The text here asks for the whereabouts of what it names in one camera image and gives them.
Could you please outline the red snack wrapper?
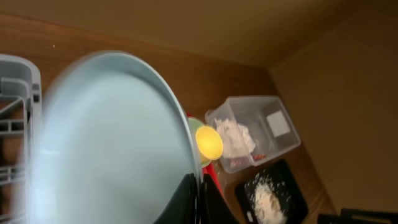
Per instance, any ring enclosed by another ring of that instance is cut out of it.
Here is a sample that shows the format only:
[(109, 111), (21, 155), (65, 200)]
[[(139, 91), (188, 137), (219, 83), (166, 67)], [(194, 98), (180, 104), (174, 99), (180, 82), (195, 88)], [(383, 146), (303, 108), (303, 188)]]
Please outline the red snack wrapper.
[(261, 161), (265, 159), (267, 156), (265, 154), (258, 154), (258, 155), (253, 155), (251, 158), (248, 158), (247, 156), (245, 157), (237, 157), (234, 159), (231, 159), (229, 163), (230, 168), (246, 168), (252, 165), (251, 159), (254, 162)]

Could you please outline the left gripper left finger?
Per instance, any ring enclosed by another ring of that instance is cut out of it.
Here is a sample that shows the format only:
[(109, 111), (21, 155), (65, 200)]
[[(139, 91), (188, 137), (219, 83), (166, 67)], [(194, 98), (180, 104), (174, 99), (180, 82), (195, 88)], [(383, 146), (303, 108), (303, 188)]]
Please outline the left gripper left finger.
[(194, 174), (185, 175), (154, 224), (196, 224), (197, 193)]

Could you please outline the large light blue plate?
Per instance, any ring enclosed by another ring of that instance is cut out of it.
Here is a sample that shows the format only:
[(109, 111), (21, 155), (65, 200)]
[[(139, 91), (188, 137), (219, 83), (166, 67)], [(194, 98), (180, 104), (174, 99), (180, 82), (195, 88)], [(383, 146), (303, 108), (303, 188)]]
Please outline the large light blue plate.
[(28, 223), (154, 223), (201, 177), (187, 116), (148, 63), (119, 51), (71, 64), (34, 134)]

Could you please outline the white napkin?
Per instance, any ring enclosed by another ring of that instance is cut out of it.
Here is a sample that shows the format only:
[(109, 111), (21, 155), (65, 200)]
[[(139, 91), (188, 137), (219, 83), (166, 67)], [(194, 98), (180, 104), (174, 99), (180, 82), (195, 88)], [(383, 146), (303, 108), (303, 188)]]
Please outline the white napkin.
[(228, 159), (245, 157), (256, 148), (246, 126), (230, 119), (216, 119), (215, 124), (223, 142), (223, 157)]

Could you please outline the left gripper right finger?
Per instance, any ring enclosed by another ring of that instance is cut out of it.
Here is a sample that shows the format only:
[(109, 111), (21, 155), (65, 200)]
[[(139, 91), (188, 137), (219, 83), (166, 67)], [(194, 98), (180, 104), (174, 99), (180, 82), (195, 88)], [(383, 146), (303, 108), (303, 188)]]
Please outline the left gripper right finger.
[(209, 174), (200, 185), (201, 224), (239, 224)]

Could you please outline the leftover rice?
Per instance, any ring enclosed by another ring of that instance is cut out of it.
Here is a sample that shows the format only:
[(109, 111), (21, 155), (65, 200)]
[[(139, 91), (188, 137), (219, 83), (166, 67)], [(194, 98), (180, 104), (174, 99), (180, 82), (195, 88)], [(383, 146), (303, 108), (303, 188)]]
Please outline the leftover rice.
[(286, 181), (280, 176), (260, 172), (244, 184), (244, 191), (260, 224), (284, 224), (287, 222), (287, 202), (290, 199)]

